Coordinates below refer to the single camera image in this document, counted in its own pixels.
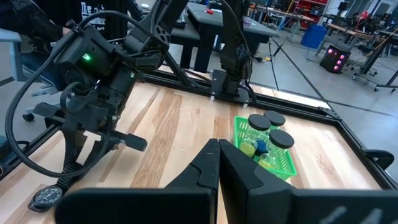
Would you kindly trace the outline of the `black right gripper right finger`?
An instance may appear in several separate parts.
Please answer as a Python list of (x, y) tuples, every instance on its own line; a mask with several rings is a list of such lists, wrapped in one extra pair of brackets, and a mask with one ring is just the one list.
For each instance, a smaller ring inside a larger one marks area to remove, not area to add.
[(219, 141), (229, 224), (398, 224), (396, 190), (297, 189)]

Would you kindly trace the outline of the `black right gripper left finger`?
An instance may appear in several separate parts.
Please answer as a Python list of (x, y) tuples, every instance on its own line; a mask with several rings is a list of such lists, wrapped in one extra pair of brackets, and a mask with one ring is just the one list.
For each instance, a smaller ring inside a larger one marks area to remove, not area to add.
[(66, 196), (56, 224), (215, 224), (220, 144), (210, 139), (162, 189), (91, 188)]

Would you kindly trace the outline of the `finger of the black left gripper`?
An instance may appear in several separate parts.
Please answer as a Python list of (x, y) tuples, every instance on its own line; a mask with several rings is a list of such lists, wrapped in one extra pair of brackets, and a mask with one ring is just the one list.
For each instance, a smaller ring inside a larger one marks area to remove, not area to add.
[(110, 150), (111, 141), (100, 140), (95, 141), (91, 152), (89, 153), (82, 168), (77, 171), (77, 174), (86, 174), (93, 166), (95, 166), (101, 158)]
[(69, 173), (78, 171), (83, 166), (76, 160), (86, 142), (86, 136), (83, 131), (77, 131), (76, 133), (63, 131), (62, 134), (65, 138), (65, 158), (62, 172)]

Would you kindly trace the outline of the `black wristwatch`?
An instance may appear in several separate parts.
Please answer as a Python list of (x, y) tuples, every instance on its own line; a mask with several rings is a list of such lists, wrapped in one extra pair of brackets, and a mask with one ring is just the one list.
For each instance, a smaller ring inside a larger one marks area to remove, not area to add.
[(80, 176), (59, 178), (56, 184), (40, 189), (32, 197), (27, 208), (39, 213), (48, 211), (56, 205), (69, 188), (80, 179)]

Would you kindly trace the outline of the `grey office chair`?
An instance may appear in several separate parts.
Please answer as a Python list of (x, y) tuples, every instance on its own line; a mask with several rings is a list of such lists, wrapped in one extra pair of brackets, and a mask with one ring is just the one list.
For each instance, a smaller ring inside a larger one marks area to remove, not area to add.
[[(22, 38), (17, 32), (5, 30), (0, 28), (0, 42), (10, 43), (10, 59), (11, 59), (11, 71), (12, 77), (18, 82), (27, 81), (33, 74), (34, 71), (29, 67), (22, 64), (22, 53), (21, 43)], [(44, 86), (40, 90), (34, 91), (32, 96), (40, 95), (53, 95), (57, 93), (57, 89), (53, 83), (45, 78), (38, 78), (35, 82), (43, 83)]]

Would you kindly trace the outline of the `green plastic basket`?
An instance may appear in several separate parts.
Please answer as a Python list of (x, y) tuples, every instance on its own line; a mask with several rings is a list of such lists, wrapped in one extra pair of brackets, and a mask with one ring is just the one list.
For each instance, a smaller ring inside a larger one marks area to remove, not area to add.
[[(260, 133), (260, 131), (252, 128), (248, 119), (242, 116), (234, 117), (234, 140), (233, 144), (236, 147), (239, 147), (244, 138), (247, 137), (248, 134), (256, 134)], [(273, 173), (277, 177), (282, 180), (287, 180), (292, 176), (297, 175), (297, 171), (294, 165), (294, 160), (289, 151), (283, 152), (280, 150), (275, 155), (275, 163), (270, 168), (266, 168), (269, 172)]]

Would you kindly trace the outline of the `hourglass with blue sand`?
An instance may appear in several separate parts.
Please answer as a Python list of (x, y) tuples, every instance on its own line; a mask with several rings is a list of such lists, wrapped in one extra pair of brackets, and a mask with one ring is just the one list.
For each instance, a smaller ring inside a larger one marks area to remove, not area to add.
[(255, 151), (256, 156), (260, 156), (263, 153), (268, 153), (266, 144), (269, 140), (269, 134), (273, 129), (280, 129), (285, 123), (285, 118), (278, 112), (272, 110), (266, 110), (263, 114), (270, 122), (270, 128), (264, 132), (262, 137), (257, 140), (257, 149)]

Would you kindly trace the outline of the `black computer tower with lights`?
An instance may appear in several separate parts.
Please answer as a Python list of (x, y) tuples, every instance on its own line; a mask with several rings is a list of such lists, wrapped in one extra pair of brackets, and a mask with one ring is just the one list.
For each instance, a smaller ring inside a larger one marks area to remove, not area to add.
[(320, 66), (328, 72), (341, 73), (350, 55), (350, 51), (344, 51), (330, 45), (320, 62)]

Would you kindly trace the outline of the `grey desk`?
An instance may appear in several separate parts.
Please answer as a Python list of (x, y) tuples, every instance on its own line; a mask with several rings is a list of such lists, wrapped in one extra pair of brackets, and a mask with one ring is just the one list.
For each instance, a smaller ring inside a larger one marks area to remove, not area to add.
[[(209, 14), (205, 9), (205, 5), (188, 3), (185, 28), (173, 29), (169, 49), (181, 67), (203, 73), (221, 68), (220, 53), (214, 45), (222, 42), (223, 33), (222, 13)], [(253, 55), (260, 44), (268, 43), (270, 37), (280, 36), (278, 32), (249, 17), (244, 18), (243, 33)]]

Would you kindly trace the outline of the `blue bin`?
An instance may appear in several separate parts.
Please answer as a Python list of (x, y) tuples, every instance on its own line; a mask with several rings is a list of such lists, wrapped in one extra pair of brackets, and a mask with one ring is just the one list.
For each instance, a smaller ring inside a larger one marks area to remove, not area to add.
[(301, 44), (305, 47), (317, 49), (326, 35), (326, 29), (322, 26), (311, 25), (304, 33)]

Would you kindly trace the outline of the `red storage shelf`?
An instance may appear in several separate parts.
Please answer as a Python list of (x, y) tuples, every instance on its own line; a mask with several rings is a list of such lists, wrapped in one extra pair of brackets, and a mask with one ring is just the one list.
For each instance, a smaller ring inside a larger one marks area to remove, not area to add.
[(295, 0), (295, 11), (318, 20), (327, 4), (328, 0)]

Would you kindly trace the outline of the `black aluminium rig frame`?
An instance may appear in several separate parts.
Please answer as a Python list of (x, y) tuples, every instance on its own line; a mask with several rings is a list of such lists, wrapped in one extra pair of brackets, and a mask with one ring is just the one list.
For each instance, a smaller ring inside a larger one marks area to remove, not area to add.
[[(210, 100), (181, 90), (138, 83), (117, 130), (144, 138), (139, 152), (120, 145), (99, 162), (82, 187), (163, 187), (178, 176), (211, 138), (234, 140), (234, 119), (256, 113), (252, 106)], [(364, 152), (340, 120), (311, 121), (287, 115), (283, 130), (294, 138), (297, 173), (288, 183), (302, 189), (393, 189), (390, 176)]]

